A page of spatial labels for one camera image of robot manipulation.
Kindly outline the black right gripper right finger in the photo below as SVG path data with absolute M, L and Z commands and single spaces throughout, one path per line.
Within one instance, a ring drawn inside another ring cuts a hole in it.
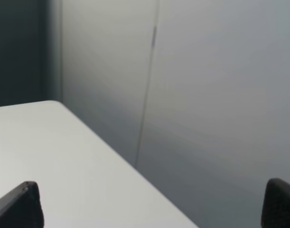
M 290 228 L 290 184 L 279 178 L 267 182 L 261 215 L 262 228 Z

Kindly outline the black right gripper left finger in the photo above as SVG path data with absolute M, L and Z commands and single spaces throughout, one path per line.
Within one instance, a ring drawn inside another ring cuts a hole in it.
M 0 198 L 0 228 L 43 228 L 38 184 L 25 181 Z

